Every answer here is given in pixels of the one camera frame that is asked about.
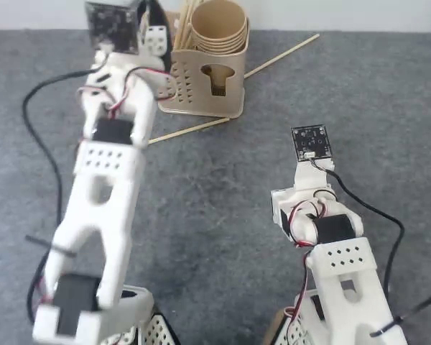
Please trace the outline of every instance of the keyhole-shaped cutout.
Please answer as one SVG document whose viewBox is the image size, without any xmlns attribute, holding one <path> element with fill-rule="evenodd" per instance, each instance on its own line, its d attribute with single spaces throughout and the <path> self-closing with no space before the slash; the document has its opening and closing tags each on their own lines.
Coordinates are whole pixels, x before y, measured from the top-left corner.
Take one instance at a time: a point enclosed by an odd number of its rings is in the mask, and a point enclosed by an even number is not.
<svg viewBox="0 0 431 345">
<path fill-rule="evenodd" d="M 213 96 L 225 96 L 227 78 L 235 74 L 233 68 L 218 64 L 204 65 L 201 72 L 209 76 L 210 91 Z"/>
</svg>

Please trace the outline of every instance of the circuit board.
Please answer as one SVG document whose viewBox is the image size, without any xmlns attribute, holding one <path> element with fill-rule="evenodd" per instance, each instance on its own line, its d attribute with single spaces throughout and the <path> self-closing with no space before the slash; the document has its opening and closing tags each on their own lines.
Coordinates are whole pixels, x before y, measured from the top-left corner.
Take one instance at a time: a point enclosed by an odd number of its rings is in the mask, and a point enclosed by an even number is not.
<svg viewBox="0 0 431 345">
<path fill-rule="evenodd" d="M 101 43 L 110 43 L 114 52 L 139 53 L 137 1 L 131 6 L 86 2 L 85 10 L 94 49 L 100 49 Z"/>
<path fill-rule="evenodd" d="M 328 134 L 322 124 L 292 128 L 292 140 L 298 162 L 332 157 Z"/>
</svg>

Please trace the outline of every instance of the white wall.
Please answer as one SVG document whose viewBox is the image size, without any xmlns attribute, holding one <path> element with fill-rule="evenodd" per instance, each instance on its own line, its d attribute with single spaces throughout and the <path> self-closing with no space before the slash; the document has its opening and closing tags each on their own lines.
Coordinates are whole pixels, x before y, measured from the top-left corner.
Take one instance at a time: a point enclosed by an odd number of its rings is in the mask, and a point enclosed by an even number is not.
<svg viewBox="0 0 431 345">
<path fill-rule="evenodd" d="M 176 10 L 182 0 L 161 0 Z M 254 29 L 431 32 L 431 0 L 238 0 Z M 0 29 L 83 29 L 83 0 L 0 0 Z"/>
</svg>

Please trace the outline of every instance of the black wire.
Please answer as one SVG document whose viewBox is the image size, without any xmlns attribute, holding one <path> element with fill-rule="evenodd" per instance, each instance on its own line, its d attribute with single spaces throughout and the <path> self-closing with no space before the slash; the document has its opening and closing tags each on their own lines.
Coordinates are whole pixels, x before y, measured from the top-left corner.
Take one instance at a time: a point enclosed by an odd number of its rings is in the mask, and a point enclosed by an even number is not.
<svg viewBox="0 0 431 345">
<path fill-rule="evenodd" d="M 431 305 L 431 297 L 427 298 L 426 300 L 422 301 L 421 303 L 418 303 L 415 307 L 407 311 L 402 316 L 396 316 L 394 320 L 390 323 L 388 323 L 385 327 L 381 328 L 377 332 L 371 333 L 371 337 L 375 338 L 377 336 L 382 335 L 386 331 L 388 331 L 390 328 L 395 327 L 396 325 L 400 325 L 406 318 L 409 318 L 410 316 L 422 311 L 426 307 L 429 307 Z"/>
<path fill-rule="evenodd" d="M 316 198 L 316 195 L 319 192 L 327 192 L 327 193 L 333 195 L 333 197 L 335 198 L 335 201 L 338 201 L 337 195 L 333 191 L 328 190 L 328 189 L 317 189 L 317 190 L 315 190 L 315 192 L 313 193 L 313 198 Z"/>
<path fill-rule="evenodd" d="M 54 250 L 56 252 L 64 254 L 66 257 L 76 257 L 77 256 L 77 253 L 72 252 L 71 250 L 67 250 L 67 249 L 64 249 L 62 247 L 59 247 L 59 246 L 51 243 L 50 241 L 46 241 L 44 239 L 38 239 L 37 237 L 32 236 L 32 235 L 26 235 L 25 240 L 30 242 L 30 243 L 37 244 L 41 247 L 44 247 L 48 250 Z"/>
<path fill-rule="evenodd" d="M 324 169 L 323 167 L 317 166 L 316 162 L 314 160 L 310 160 L 310 161 L 314 167 L 316 167 L 319 170 L 325 171 L 327 174 L 334 177 L 337 180 L 340 187 L 342 187 L 343 191 L 346 194 L 348 194 L 350 197 L 352 197 L 353 200 L 360 203 L 362 206 L 364 206 L 368 210 L 370 210 L 374 213 L 377 213 L 378 215 L 392 221 L 393 223 L 395 223 L 399 227 L 399 235 L 398 235 L 396 241 L 394 242 L 393 247 L 391 248 L 391 252 L 389 253 L 389 256 L 388 256 L 388 261 L 386 262 L 386 269 L 385 269 L 385 275 L 384 275 L 384 281 L 383 281 L 383 291 L 384 291 L 384 294 L 386 296 L 386 300 L 389 303 L 389 281 L 391 279 L 391 271 L 393 268 L 394 257 L 396 256 L 399 245 L 401 244 L 401 241 L 405 235 L 404 224 L 399 219 L 394 218 L 393 216 L 390 216 L 389 214 L 387 214 L 383 211 L 380 211 L 379 209 L 373 207 L 372 205 L 366 203 L 365 201 L 362 201 L 356 194 L 352 193 L 349 189 L 347 189 L 347 187 L 343 183 L 341 177 L 339 175 L 337 175 L 336 172 L 333 172 L 332 170 Z"/>
<path fill-rule="evenodd" d="M 76 72 L 71 72 L 63 75 L 58 75 L 53 78 L 47 79 L 45 81 L 42 81 L 38 85 L 36 85 L 25 97 L 22 102 L 22 120 L 24 121 L 24 125 L 26 126 L 27 131 L 29 132 L 30 136 L 33 138 L 33 140 L 37 143 L 40 150 L 45 155 L 47 161 L 50 163 L 52 171 L 56 177 L 56 184 L 57 184 L 57 199 L 56 199 L 56 227 L 59 226 L 61 220 L 62 220 L 62 178 L 59 171 L 59 167 L 57 166 L 55 158 L 52 156 L 50 150 L 47 148 L 45 143 L 43 142 L 40 135 L 38 135 L 35 128 L 32 126 L 32 123 L 29 120 L 29 114 L 27 112 L 27 107 L 29 105 L 30 100 L 32 99 L 35 94 L 40 91 L 45 86 L 57 83 L 59 81 L 66 81 L 67 79 L 72 78 L 79 78 L 86 76 L 91 73 L 96 73 L 101 70 L 103 66 L 106 65 L 108 60 L 108 55 L 106 56 L 105 60 L 96 68 L 90 69 L 90 70 L 79 70 Z M 35 286 L 39 282 L 39 280 L 42 277 L 43 268 L 45 267 L 47 258 L 48 258 L 49 251 L 46 252 L 38 264 L 37 269 L 35 270 L 35 273 L 32 277 L 32 280 L 30 281 L 30 286 L 27 291 L 27 316 L 29 318 L 29 321 L 31 324 L 34 324 L 35 317 L 34 317 L 34 311 L 32 310 L 32 299 L 34 296 Z"/>
</svg>

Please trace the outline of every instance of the hole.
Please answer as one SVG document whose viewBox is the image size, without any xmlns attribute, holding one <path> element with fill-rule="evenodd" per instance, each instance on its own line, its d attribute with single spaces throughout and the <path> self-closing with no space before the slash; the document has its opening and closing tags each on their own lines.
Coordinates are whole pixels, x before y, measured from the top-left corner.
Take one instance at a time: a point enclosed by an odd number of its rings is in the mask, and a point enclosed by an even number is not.
<svg viewBox="0 0 431 345">
<path fill-rule="evenodd" d="M 99 205 L 106 203 L 110 199 L 112 189 L 113 186 L 108 183 L 105 177 L 95 177 L 90 190 L 91 200 Z"/>
<path fill-rule="evenodd" d="M 103 81 L 106 81 L 109 79 L 112 75 L 110 73 L 104 74 L 103 76 L 96 79 L 97 83 L 102 83 Z"/>
<path fill-rule="evenodd" d="M 213 96 L 226 95 L 226 81 L 235 74 L 235 70 L 228 66 L 212 64 L 204 65 L 201 72 L 210 78 L 210 89 Z"/>
</svg>

